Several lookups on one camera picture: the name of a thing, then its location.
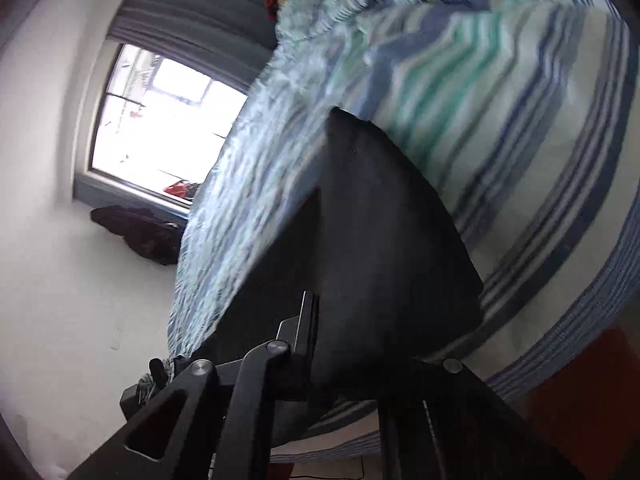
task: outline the gray curtain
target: gray curtain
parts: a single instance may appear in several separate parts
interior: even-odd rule
[[[245,91],[276,47],[263,1],[124,0],[109,38]]]

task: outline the black metal frame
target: black metal frame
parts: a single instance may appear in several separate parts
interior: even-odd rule
[[[318,309],[306,294],[293,345],[273,340],[242,360],[188,364],[69,480],[204,480],[215,452],[213,480],[266,478],[275,401],[310,391]],[[385,480],[583,478],[457,360],[407,360],[337,389],[378,400]]]

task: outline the bed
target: bed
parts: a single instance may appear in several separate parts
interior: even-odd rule
[[[190,213],[171,358],[314,190],[335,106],[418,167],[484,281],[481,327],[438,354],[508,400],[608,326],[640,281],[638,45],[609,0],[288,0],[277,35]],[[375,410],[338,402],[272,460],[376,452]]]

